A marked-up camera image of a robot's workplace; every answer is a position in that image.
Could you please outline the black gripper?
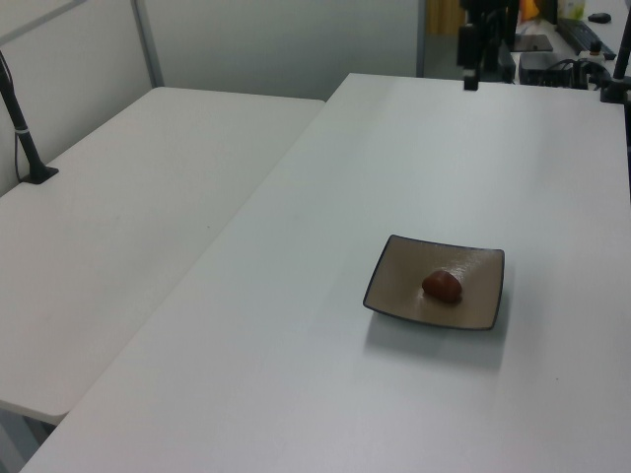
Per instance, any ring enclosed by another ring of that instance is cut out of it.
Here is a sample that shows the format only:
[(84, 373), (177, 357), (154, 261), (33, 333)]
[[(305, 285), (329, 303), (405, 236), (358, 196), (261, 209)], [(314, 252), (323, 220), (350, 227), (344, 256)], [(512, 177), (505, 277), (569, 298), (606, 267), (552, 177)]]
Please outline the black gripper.
[(475, 69), (477, 62), (478, 27), (475, 24), (460, 26), (457, 36), (457, 65), (463, 68), (463, 88), (466, 91), (477, 91), (479, 88), (479, 70)]

